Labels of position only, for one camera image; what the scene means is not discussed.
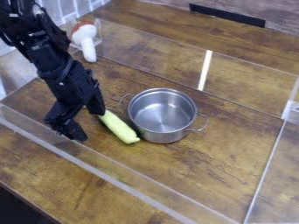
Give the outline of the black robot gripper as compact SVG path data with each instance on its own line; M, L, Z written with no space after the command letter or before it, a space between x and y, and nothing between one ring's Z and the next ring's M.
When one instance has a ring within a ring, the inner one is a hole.
M0 0L0 39L34 63L58 99L44 123L59 135L85 142L89 136L75 117L83 106L93 115L106 114L99 81L71 57L67 32L35 0Z

